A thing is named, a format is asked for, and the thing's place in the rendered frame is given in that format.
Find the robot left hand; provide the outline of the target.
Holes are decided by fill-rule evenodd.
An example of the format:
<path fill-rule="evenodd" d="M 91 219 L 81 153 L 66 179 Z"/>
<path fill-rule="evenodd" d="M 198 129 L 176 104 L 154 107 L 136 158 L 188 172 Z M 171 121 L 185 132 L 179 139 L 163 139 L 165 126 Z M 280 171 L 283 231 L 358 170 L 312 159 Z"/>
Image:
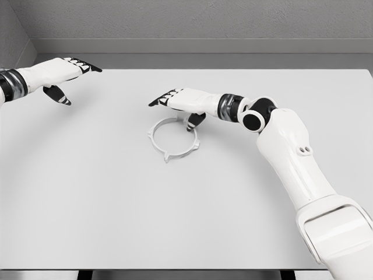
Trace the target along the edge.
<path fill-rule="evenodd" d="M 27 82 L 29 93 L 42 88 L 53 101 L 67 106 L 71 105 L 71 101 L 58 87 L 60 83 L 71 81 L 88 72 L 103 71 L 91 63 L 74 57 L 54 58 L 34 65 L 30 70 L 30 80 Z"/>

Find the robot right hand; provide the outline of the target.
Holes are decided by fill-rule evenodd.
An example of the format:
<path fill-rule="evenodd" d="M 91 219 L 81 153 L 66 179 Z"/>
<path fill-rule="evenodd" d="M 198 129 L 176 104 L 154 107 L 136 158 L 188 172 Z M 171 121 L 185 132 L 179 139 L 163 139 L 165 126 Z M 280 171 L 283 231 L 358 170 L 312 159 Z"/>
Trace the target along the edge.
<path fill-rule="evenodd" d="M 222 96 L 190 88 L 173 89 L 150 102 L 149 107 L 163 105 L 190 113 L 187 122 L 187 131 L 190 132 L 206 118 L 206 114 L 218 117 L 218 105 Z"/>

